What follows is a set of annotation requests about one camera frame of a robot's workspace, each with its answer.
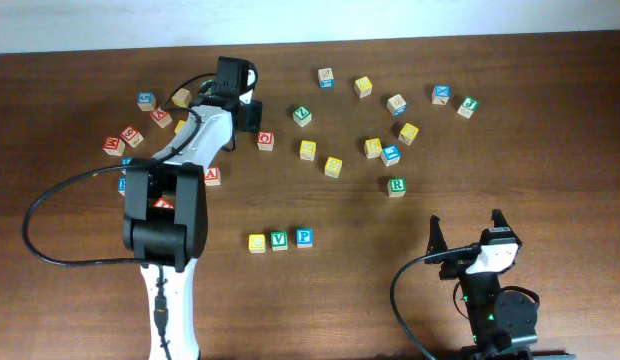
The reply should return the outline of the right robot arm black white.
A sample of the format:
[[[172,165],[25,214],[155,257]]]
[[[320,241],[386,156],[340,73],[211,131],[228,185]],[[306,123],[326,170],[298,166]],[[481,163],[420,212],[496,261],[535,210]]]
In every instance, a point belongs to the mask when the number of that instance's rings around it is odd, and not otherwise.
[[[501,286],[499,276],[515,265],[522,241],[499,209],[493,225],[477,242],[450,249],[440,219],[430,218],[426,263],[440,266],[439,278],[455,280],[461,292],[474,344],[461,349],[461,359],[574,359],[566,351],[533,352],[540,298],[519,286]]]

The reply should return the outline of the green V block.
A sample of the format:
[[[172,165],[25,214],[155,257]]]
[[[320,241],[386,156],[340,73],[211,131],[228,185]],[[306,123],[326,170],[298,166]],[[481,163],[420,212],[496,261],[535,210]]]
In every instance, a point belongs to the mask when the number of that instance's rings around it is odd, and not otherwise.
[[[273,251],[288,249],[288,237],[284,231],[274,231],[271,233],[271,248]]]

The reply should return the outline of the yellow C block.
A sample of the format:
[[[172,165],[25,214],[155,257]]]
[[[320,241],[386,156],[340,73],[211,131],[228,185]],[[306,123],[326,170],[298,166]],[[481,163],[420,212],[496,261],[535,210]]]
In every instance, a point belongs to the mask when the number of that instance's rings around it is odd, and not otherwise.
[[[264,234],[250,234],[248,248],[253,254],[266,252],[266,239]]]

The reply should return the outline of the blue P block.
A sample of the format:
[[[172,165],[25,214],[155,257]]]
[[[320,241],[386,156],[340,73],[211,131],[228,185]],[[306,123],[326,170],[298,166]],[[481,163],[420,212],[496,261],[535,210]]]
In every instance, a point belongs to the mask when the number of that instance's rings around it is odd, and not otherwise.
[[[301,228],[296,230],[296,245],[298,248],[310,248],[313,246],[313,230]]]

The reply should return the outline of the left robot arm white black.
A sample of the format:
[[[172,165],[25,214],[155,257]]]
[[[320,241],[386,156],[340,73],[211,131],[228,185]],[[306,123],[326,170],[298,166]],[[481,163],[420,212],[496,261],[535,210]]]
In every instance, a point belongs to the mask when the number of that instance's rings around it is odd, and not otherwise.
[[[126,172],[123,240],[140,264],[149,302],[152,359],[198,359],[193,280],[208,233],[204,172],[258,125],[262,104],[252,98],[256,66],[221,56],[214,81],[184,106],[188,118],[170,143]]]

